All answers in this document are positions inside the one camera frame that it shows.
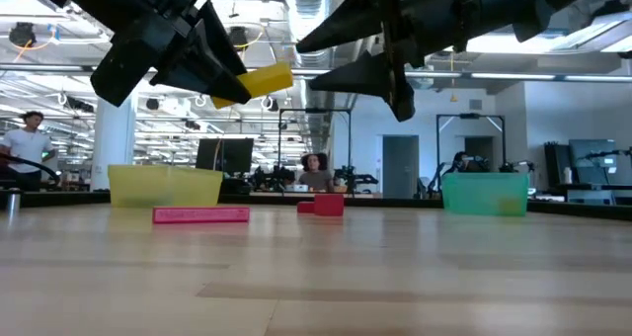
ceiling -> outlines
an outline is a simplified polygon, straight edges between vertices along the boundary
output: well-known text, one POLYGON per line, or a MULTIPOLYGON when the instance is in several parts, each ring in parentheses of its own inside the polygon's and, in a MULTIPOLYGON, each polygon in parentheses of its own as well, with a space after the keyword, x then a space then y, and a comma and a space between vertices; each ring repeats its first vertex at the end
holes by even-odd
MULTIPOLYGON (((247 67, 289 62, 292 67, 331 68, 353 60, 362 50, 380 50, 379 37, 348 43, 335 50, 312 55, 298 55, 294 45, 316 27, 342 0, 211 0, 220 20, 227 29, 245 27, 252 42, 242 52, 247 67)), ((586 20, 586 15, 603 0, 586 0, 557 14, 551 22, 549 38, 567 38, 586 20)), ((619 28, 620 37, 632 35, 632 29, 619 28)), ((0 0, 0 63, 47 63, 97 65, 110 48, 112 33, 83 13, 75 5, 56 9, 45 0, 0 0), (9 42, 8 35, 17 22, 32 22, 37 35, 37 50, 21 50, 9 42)), ((507 29, 496 33, 497 38, 511 39, 507 29)), ((616 53, 563 48, 555 54, 516 54, 506 52, 450 51, 428 57, 427 65, 434 70, 486 72, 564 72, 608 73, 620 67, 616 53)), ((95 115, 69 109, 64 103, 74 98, 93 106, 99 103, 87 74, 43 75, 41 73, 6 72, 0 74, 0 118, 2 128, 19 124, 18 113, 38 110, 49 117, 46 127, 61 150, 63 160, 70 163, 90 162, 94 144, 95 115)), ((420 89, 442 90, 448 87, 482 88, 494 94, 508 81, 435 79, 426 81, 420 89)), ((256 164, 273 165, 277 160, 278 113, 265 107, 277 102, 282 109, 306 107, 347 108, 352 100, 334 100, 333 95, 310 92, 304 80, 293 87, 272 93, 269 98, 257 98, 246 105, 216 110, 200 95, 166 86, 153 87, 141 81, 135 91, 138 98, 137 162, 195 162, 197 141, 202 137, 252 136, 257 141, 256 164), (147 100, 157 99, 158 110, 149 110, 147 100), (200 125, 200 130, 185 126, 186 121, 200 125)), ((287 128, 283 131, 282 160, 295 166, 305 151, 322 150, 329 134, 328 115, 287 113, 283 116, 287 128)))

teal bin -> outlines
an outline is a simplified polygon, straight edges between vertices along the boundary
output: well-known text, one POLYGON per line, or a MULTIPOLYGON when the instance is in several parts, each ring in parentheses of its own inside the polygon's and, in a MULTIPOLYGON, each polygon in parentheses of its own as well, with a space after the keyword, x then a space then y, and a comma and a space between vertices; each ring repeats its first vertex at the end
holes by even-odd
POLYGON ((520 173, 453 173, 442 179, 445 210, 458 214, 525 216, 529 178, 520 173))

computer monitor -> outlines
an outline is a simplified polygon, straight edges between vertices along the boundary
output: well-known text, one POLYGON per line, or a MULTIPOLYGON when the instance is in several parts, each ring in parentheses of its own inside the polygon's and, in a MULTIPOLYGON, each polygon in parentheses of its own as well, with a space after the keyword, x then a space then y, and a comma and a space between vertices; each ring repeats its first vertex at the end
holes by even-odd
POLYGON ((223 171, 226 173, 250 172, 255 140, 244 139, 201 139, 197 149, 196 168, 223 171), (215 149, 219 144, 217 160, 213 164, 215 149))
POLYGON ((571 164, 575 168, 616 168, 616 155, 590 158, 591 154, 610 152, 616 149, 612 139, 571 139, 571 164))

pink block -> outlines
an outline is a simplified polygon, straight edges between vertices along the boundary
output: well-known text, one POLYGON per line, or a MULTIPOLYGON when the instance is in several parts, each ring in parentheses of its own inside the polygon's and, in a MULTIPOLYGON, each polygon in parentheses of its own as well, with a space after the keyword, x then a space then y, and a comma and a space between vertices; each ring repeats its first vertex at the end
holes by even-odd
POLYGON ((296 212, 298 212, 298 213, 314 213, 314 203, 312 203, 312 202, 300 202, 296 206, 296 212))
POLYGON ((250 208, 154 208, 153 222, 219 223, 248 222, 250 208))
POLYGON ((345 214, 343 194, 317 194, 314 197, 314 213, 319 216, 342 216, 345 214))

white pillar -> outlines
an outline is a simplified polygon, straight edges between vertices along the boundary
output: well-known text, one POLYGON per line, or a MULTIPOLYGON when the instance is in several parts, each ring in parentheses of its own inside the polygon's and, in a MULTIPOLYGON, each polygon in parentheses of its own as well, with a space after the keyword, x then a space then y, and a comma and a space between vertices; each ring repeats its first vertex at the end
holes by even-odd
POLYGON ((91 191, 109 189, 108 167, 133 164, 138 97, 135 92, 119 107, 100 99, 95 124, 91 191))

